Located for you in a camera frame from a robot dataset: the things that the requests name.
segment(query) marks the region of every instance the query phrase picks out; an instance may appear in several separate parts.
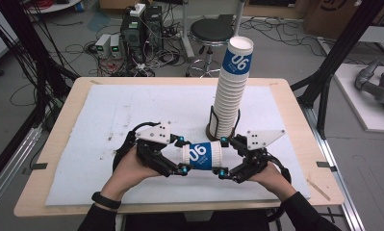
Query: black stool seat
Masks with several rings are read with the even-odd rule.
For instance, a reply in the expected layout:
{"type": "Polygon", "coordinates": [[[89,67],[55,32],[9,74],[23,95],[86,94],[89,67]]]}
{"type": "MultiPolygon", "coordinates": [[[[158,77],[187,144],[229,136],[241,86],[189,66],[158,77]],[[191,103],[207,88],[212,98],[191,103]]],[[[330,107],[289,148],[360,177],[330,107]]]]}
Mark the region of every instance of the black stool seat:
{"type": "Polygon", "coordinates": [[[192,36],[202,41],[227,41],[233,37],[233,29],[221,20],[205,18],[191,26],[192,36]]]}

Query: gray floor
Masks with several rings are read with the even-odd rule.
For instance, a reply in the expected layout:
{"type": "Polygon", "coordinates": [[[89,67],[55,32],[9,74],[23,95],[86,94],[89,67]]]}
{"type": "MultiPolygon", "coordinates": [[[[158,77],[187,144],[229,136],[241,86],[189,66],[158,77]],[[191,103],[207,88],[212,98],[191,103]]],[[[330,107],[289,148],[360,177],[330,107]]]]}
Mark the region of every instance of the gray floor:
{"type": "MultiPolygon", "coordinates": [[[[49,25],[49,30],[61,51],[76,50],[78,46],[89,41],[96,40],[102,33],[117,32],[117,26],[111,26],[99,31],[106,25],[119,25],[120,15],[100,13],[96,8],[84,13],[76,13],[66,10],[59,13],[50,13],[47,19],[57,23],[74,23],[82,21],[82,24],[73,26],[49,25]]],[[[305,37],[302,33],[301,22],[295,21],[297,28],[287,24],[285,31],[288,34],[296,33],[299,38],[305,37]]],[[[278,39],[273,29],[264,32],[267,36],[278,39]]],[[[323,62],[324,56],[320,47],[314,40],[306,39],[306,45],[287,45],[280,41],[274,41],[254,29],[241,28],[241,36],[251,38],[254,43],[254,65],[250,69],[250,77],[284,78],[290,84],[304,79],[314,73],[323,62]]],[[[294,39],[293,36],[282,35],[284,40],[294,39]]],[[[194,52],[197,54],[199,45],[192,42],[194,52]]],[[[373,44],[358,44],[349,55],[353,60],[368,62],[375,57],[380,57],[384,63],[381,52],[372,49],[373,44]]],[[[215,60],[221,61],[224,48],[215,50],[215,60]]],[[[70,54],[64,52],[64,56],[71,62],[71,66],[82,76],[94,76],[96,69],[92,57],[86,54],[70,54]]],[[[12,55],[6,55],[0,65],[5,70],[5,75],[0,77],[0,153],[9,140],[20,127],[24,119],[31,112],[32,106],[17,107],[11,104],[10,98],[17,89],[28,84],[23,78],[20,67],[12,55]]],[[[187,64],[177,67],[166,66],[156,70],[157,76],[182,77],[185,75],[187,64]]],[[[351,110],[344,95],[335,81],[332,81],[329,95],[328,113],[326,119],[326,136],[332,149],[340,171],[346,180],[347,187],[361,216],[366,230],[384,230],[384,134],[365,132],[356,115],[351,110]]],[[[33,102],[33,89],[30,87],[18,91],[13,98],[14,104],[27,105],[33,102]]],[[[83,216],[56,217],[56,218],[17,218],[13,214],[14,205],[28,180],[29,175],[22,170],[28,167],[33,155],[46,138],[44,133],[37,147],[32,151],[26,163],[15,176],[10,186],[0,200],[0,230],[75,230],[83,216]]],[[[327,213],[327,208],[318,208],[321,213],[327,213]]],[[[339,214],[339,208],[331,208],[332,213],[339,214]]],[[[342,218],[335,218],[336,224],[343,230],[347,230],[346,222],[342,218]]],[[[282,217],[283,230],[294,230],[287,216],[282,217]]]]}

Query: white board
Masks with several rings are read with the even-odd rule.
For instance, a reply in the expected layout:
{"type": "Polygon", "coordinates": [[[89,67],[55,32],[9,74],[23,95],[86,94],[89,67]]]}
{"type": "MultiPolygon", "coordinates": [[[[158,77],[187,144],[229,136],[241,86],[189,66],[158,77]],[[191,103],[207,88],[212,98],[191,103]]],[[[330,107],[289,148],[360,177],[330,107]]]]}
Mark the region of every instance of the white board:
{"type": "MultiPolygon", "coordinates": [[[[364,129],[368,132],[384,133],[384,106],[371,94],[354,87],[357,74],[365,67],[358,64],[342,64],[336,71],[336,79],[364,129]]],[[[379,66],[370,82],[378,85],[383,72],[384,66],[379,66]]]]}
{"type": "MultiPolygon", "coordinates": [[[[88,205],[112,173],[114,151],[126,133],[146,121],[171,122],[171,133],[192,143],[208,141],[205,127],[214,104],[214,86],[105,86],[90,89],[60,159],[46,205],[88,205]]],[[[268,87],[246,87],[237,133],[247,130],[285,129],[268,87]]],[[[310,192],[287,135],[269,146],[293,177],[293,185],[309,198],[310,192]]],[[[180,149],[163,150],[176,160],[180,149]]],[[[233,168],[242,158],[232,148],[223,148],[225,167],[233,168]]],[[[125,204],[175,203],[276,199],[256,183],[240,185],[219,180],[211,171],[193,170],[188,176],[146,179],[123,198],[125,204]]]]}

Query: watch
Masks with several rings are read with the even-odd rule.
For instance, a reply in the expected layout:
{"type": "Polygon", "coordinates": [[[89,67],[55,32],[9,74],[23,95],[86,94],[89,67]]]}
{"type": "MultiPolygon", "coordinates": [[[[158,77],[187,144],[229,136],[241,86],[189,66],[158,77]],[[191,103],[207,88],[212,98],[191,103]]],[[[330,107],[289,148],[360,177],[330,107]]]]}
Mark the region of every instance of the watch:
{"type": "Polygon", "coordinates": [[[117,210],[120,206],[120,201],[111,200],[105,196],[102,196],[101,192],[95,192],[91,199],[100,205],[114,210],[117,210]]]}

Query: black metal post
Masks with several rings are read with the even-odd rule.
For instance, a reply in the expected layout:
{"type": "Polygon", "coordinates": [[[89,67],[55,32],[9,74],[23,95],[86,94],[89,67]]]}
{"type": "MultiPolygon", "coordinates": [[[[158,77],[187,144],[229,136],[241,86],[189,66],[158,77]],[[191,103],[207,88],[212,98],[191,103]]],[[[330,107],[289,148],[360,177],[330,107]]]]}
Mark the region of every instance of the black metal post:
{"type": "Polygon", "coordinates": [[[383,6],[384,0],[364,0],[355,15],[348,22],[345,30],[337,39],[332,50],[324,59],[318,71],[305,80],[291,86],[292,90],[298,90],[308,85],[305,92],[298,97],[299,104],[307,108],[312,108],[315,100],[321,94],[317,129],[323,139],[325,139],[324,122],[330,81],[348,53],[350,53],[353,46],[369,28],[383,6]]]}

